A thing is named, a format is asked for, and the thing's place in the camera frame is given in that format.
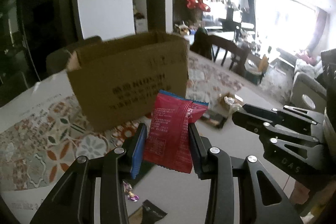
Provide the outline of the right hand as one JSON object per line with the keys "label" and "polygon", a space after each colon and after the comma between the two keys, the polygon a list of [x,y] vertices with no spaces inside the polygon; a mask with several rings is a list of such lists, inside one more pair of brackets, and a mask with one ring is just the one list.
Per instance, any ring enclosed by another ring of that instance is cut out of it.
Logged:
{"label": "right hand", "polygon": [[318,198],[318,193],[312,191],[305,187],[298,181],[294,182],[294,188],[290,194],[290,203],[295,207],[296,210],[302,209],[309,206],[310,204],[316,203]]}

